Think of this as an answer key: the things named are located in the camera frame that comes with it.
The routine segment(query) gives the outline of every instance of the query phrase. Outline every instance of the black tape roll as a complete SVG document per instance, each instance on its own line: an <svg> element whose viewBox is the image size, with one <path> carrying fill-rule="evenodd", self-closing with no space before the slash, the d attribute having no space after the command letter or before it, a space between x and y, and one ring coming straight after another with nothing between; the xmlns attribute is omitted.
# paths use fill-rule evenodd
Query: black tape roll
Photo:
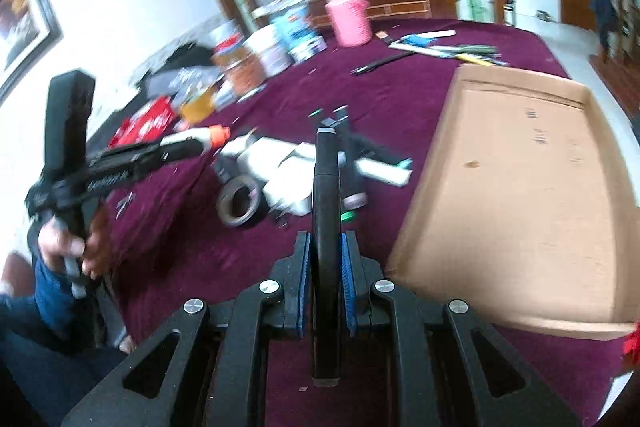
<svg viewBox="0 0 640 427"><path fill-rule="evenodd" d="M269 214L262 186L246 174L236 176L222 187L216 208L222 222L231 228L254 227Z"/></svg>

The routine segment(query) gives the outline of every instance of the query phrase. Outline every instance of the triangular cutout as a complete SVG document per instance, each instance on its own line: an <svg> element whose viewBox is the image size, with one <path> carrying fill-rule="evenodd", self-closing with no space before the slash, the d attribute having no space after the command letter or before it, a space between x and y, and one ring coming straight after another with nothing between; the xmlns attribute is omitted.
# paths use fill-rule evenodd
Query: triangular cutout
<svg viewBox="0 0 640 427"><path fill-rule="evenodd" d="M180 333L178 333L178 331L169 333L164 340L125 377L122 382L123 387L147 398L153 399L157 397L179 340Z"/></svg>
<svg viewBox="0 0 640 427"><path fill-rule="evenodd" d="M526 384L524 378L504 359L480 330L471 331L471 340L478 353L489 392L494 398L500 398L524 388Z"/></svg>

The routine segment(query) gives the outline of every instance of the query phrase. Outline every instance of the framed picture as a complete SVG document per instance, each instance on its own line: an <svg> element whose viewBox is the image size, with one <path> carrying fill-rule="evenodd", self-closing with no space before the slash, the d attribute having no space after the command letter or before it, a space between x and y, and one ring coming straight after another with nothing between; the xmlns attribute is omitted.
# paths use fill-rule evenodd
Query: framed picture
<svg viewBox="0 0 640 427"><path fill-rule="evenodd" d="M61 36L49 0L0 0L0 105Z"/></svg>

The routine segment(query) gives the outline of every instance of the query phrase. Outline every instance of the person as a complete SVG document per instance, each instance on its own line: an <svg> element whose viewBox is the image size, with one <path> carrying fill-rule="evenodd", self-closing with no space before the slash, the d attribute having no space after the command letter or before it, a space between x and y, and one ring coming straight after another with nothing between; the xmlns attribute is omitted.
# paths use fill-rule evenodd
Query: person
<svg viewBox="0 0 640 427"><path fill-rule="evenodd" d="M55 219L38 236L35 292L0 296L0 412L2 425L59 426L64 417L125 357L115 348L82 350L91 328L89 299L74 299L63 256L97 279L111 263L109 219L92 220L86 242L61 230Z"/></svg>
<svg viewBox="0 0 640 427"><path fill-rule="evenodd" d="M590 9L596 14L598 36L600 38L600 58L607 62L609 58L609 33L616 31L618 14L611 0L591 0Z"/></svg>

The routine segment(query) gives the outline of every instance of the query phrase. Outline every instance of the silver bolt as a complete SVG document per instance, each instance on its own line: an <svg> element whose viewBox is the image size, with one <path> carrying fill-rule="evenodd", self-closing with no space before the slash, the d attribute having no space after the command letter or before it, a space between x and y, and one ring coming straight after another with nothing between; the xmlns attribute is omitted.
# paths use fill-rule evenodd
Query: silver bolt
<svg viewBox="0 0 640 427"><path fill-rule="evenodd" d="M389 293L396 288L396 285L393 284L391 281L388 281L387 279L381 279L379 281L376 281L376 283L374 284L374 287L379 292Z"/></svg>
<svg viewBox="0 0 640 427"><path fill-rule="evenodd" d="M194 315L204 308L204 302L200 299L189 299L184 303L184 311L190 315Z"/></svg>
<svg viewBox="0 0 640 427"><path fill-rule="evenodd" d="M272 279L267 279L266 281L262 281L258 288L260 288L260 291L262 293L276 293L276 291L278 291L278 288L280 288L280 283Z"/></svg>
<svg viewBox="0 0 640 427"><path fill-rule="evenodd" d="M455 299L449 303L449 309L454 313L463 314L469 311L469 305L465 301Z"/></svg>

